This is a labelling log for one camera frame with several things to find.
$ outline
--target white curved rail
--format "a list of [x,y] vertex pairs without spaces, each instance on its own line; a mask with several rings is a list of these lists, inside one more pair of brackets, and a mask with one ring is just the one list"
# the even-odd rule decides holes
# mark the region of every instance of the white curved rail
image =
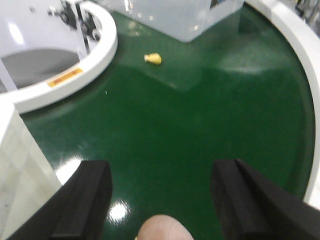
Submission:
[[100,40],[92,52],[66,71],[40,83],[0,94],[0,101],[11,101],[19,113],[29,112],[59,101],[92,82],[111,62],[118,46],[116,24],[112,16],[93,2],[81,9],[101,23]]
[[277,0],[246,0],[278,28],[298,56],[309,81],[315,114],[311,175],[304,201],[320,210],[320,39],[293,11]]

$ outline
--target green floor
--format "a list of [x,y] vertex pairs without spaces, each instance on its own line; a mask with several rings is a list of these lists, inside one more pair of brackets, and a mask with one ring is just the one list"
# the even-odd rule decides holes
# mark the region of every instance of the green floor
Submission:
[[[221,240],[210,196],[215,159],[242,158],[303,197],[315,117],[304,70],[283,36],[245,5],[191,43],[120,14],[118,51],[92,84],[24,114],[54,169],[76,156],[106,159],[113,200],[104,240],[133,240],[155,214],[178,219],[195,240]],[[162,65],[145,63],[158,52]]]

